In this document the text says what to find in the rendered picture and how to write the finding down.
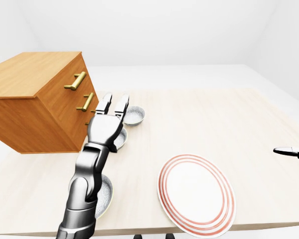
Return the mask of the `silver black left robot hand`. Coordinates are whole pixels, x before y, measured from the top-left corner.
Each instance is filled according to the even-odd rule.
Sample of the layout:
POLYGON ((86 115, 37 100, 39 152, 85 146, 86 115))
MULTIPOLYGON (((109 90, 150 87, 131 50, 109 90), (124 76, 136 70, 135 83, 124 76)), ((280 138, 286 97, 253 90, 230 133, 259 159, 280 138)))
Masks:
POLYGON ((123 120, 129 105, 129 95, 124 94, 117 102, 115 114, 109 115, 112 93, 106 93, 96 107, 96 113, 88 125, 88 142, 106 146, 110 152, 116 153, 115 139, 123 128, 123 120))

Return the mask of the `patterned grey bowl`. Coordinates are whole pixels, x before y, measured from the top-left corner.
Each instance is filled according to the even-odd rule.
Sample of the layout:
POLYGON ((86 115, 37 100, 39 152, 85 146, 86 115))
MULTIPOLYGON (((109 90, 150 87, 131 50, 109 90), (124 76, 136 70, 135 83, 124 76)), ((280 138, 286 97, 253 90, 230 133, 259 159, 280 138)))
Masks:
POLYGON ((129 106, 123 122, 127 126, 137 126, 139 125, 145 118, 145 111, 142 107, 139 106, 129 106))
POLYGON ((117 150, 121 149, 127 141, 128 133, 125 128, 122 128, 117 138, 114 140, 114 145, 117 150))
POLYGON ((97 194, 98 202, 96 205, 95 219, 101 217, 109 208, 113 199, 113 185, 111 180, 104 174, 102 174, 101 189, 97 194))

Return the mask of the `white plate with red rings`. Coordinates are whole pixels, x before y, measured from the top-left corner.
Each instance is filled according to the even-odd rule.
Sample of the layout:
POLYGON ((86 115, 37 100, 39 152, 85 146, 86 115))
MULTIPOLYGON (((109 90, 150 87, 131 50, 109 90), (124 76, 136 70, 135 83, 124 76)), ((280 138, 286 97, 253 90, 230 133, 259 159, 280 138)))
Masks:
POLYGON ((237 206, 230 181, 200 156, 181 154, 167 160, 157 176, 157 194, 171 221, 194 237, 219 237, 234 223, 237 206))

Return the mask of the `wooden cabinet drawer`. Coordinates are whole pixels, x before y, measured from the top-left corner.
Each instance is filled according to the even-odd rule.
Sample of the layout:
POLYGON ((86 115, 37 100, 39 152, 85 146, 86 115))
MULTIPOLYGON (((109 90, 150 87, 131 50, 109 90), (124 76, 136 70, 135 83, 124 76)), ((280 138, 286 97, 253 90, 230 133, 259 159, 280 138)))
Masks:
POLYGON ((71 73, 53 87, 49 106, 62 128, 75 136, 86 131, 87 123, 97 103, 98 97, 87 70, 71 73))
POLYGON ((94 91, 82 54, 79 53, 37 93, 37 96, 55 117, 61 119, 67 107, 94 91), (75 81, 74 74, 80 74, 82 71, 87 75, 78 89, 65 89, 64 85, 71 85, 75 81))
MULTIPOLYGON (((79 151, 83 144, 83 141, 87 135, 87 125, 85 125, 86 112, 76 110, 76 107, 82 107, 87 98, 80 98, 78 102, 71 104, 67 107, 65 113, 62 115, 62 123, 64 123, 64 129, 71 141, 76 146, 75 151, 79 151)), ((93 98, 87 111, 95 110, 98 104, 98 99, 93 98)))

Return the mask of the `wooden cabinet with drawers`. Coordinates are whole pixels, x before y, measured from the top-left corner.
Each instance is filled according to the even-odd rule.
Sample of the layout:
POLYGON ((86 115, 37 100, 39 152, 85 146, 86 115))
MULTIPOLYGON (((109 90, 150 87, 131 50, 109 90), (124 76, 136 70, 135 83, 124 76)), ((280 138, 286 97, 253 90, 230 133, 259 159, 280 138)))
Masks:
POLYGON ((23 52, 0 63, 0 141, 19 153, 77 152, 37 93, 81 52, 23 52))

